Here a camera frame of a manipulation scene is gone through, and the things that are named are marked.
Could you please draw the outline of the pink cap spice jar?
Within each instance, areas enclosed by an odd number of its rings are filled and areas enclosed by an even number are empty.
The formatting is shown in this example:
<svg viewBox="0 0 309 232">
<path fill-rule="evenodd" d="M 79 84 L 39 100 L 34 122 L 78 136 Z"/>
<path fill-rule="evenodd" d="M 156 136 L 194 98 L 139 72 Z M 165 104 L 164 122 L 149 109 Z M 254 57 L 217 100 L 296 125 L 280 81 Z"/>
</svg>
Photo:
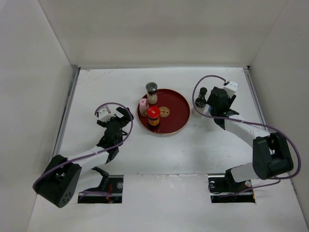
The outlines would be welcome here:
<svg viewBox="0 0 309 232">
<path fill-rule="evenodd" d="M 139 102 L 139 113 L 142 117 L 147 117 L 148 116 L 148 108 L 149 108 L 149 103 L 146 98 L 140 99 Z"/>
</svg>

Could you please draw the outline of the black cap sauce bottle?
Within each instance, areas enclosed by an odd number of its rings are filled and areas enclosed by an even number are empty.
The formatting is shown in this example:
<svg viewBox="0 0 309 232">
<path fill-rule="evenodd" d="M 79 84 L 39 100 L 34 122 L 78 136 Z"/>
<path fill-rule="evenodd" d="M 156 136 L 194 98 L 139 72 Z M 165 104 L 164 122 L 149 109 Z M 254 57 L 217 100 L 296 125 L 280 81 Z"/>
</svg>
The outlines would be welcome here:
<svg viewBox="0 0 309 232">
<path fill-rule="evenodd" d="M 193 115 L 201 116 L 200 113 L 204 112 L 204 109 L 205 109 L 206 104 L 207 104 L 207 100 L 206 100 L 207 92 L 208 92 L 208 90 L 205 87 L 202 87 L 199 90 L 199 95 L 195 99 L 194 104 L 193 104 L 193 108 L 192 108 Z"/>
</svg>

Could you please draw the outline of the red cap sauce jar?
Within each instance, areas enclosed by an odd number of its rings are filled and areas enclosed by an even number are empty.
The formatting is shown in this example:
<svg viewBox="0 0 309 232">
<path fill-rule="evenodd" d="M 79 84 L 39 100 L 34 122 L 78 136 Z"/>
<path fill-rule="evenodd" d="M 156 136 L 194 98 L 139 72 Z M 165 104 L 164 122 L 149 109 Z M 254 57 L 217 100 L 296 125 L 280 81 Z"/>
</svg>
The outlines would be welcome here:
<svg viewBox="0 0 309 232">
<path fill-rule="evenodd" d="M 160 109 L 156 106 L 151 106 L 147 110 L 148 123 L 152 127 L 157 127 L 160 123 Z"/>
</svg>

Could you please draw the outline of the black clear cap grinder jar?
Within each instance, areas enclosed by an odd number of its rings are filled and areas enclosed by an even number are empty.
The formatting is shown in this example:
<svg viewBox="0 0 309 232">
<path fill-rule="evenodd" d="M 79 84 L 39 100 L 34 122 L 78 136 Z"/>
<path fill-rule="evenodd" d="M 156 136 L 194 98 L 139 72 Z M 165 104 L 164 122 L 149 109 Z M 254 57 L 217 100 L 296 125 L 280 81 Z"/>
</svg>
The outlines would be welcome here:
<svg viewBox="0 0 309 232">
<path fill-rule="evenodd" d="M 149 82 L 146 84 L 147 100 L 149 104 L 157 103 L 157 84 L 155 82 Z"/>
</svg>

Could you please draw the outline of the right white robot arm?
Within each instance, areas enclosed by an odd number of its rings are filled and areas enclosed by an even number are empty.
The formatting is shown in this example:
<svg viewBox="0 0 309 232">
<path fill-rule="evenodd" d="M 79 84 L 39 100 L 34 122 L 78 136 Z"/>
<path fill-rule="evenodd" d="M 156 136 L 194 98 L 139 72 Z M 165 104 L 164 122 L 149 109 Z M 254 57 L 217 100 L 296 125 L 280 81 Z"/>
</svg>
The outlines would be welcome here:
<svg viewBox="0 0 309 232">
<path fill-rule="evenodd" d="M 247 180 L 265 180 L 294 168 L 286 138 L 278 132 L 270 133 L 246 124 L 238 112 L 230 109 L 235 98 L 235 95 L 228 95 L 226 88 L 214 87 L 207 100 L 214 122 L 223 130 L 235 134 L 253 150 L 252 162 L 225 172 L 224 186 L 229 191 L 237 190 Z"/>
</svg>

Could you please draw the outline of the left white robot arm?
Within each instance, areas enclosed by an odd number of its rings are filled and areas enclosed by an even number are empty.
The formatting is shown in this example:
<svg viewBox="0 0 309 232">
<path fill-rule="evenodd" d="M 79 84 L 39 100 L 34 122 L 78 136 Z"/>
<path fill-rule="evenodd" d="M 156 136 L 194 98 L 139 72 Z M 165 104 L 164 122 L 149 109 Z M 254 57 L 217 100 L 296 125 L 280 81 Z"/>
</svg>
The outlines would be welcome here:
<svg viewBox="0 0 309 232">
<path fill-rule="evenodd" d="M 133 124 L 134 116 L 129 108 L 117 103 L 116 111 L 121 114 L 118 116 L 110 111 L 109 105 L 105 103 L 95 110 L 97 124 L 105 129 L 99 142 L 92 149 L 72 158 L 54 156 L 32 186 L 36 194 L 58 208 L 66 206 L 75 192 L 78 192 L 79 200 L 89 196 L 100 196 L 108 200 L 118 197 L 118 194 L 113 193 L 109 174 L 99 166 L 111 162 L 116 157 L 119 147 L 131 134 L 123 128 Z M 80 176 L 90 170 L 100 175 L 92 180 L 92 188 L 79 190 Z"/>
</svg>

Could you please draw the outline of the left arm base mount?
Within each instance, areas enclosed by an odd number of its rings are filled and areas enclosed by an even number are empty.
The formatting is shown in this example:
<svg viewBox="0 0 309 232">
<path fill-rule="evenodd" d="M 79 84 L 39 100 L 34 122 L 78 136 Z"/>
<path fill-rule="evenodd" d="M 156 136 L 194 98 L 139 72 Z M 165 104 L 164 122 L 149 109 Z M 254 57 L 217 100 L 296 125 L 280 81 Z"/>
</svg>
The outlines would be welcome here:
<svg viewBox="0 0 309 232">
<path fill-rule="evenodd" d="M 79 192 L 77 203 L 122 203 L 124 176 L 109 175 L 108 172 L 97 166 L 92 168 L 92 171 L 100 174 L 100 183 Z"/>
</svg>

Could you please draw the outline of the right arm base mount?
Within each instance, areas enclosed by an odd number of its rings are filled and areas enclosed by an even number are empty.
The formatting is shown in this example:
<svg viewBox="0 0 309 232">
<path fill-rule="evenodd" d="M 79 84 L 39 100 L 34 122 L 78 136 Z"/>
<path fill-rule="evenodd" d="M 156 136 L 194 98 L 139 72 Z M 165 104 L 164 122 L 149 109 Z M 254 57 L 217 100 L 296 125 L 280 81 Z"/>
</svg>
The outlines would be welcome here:
<svg viewBox="0 0 309 232">
<path fill-rule="evenodd" d="M 251 180 L 235 182 L 224 174 L 208 175 L 208 190 L 212 203 L 255 203 Z"/>
</svg>

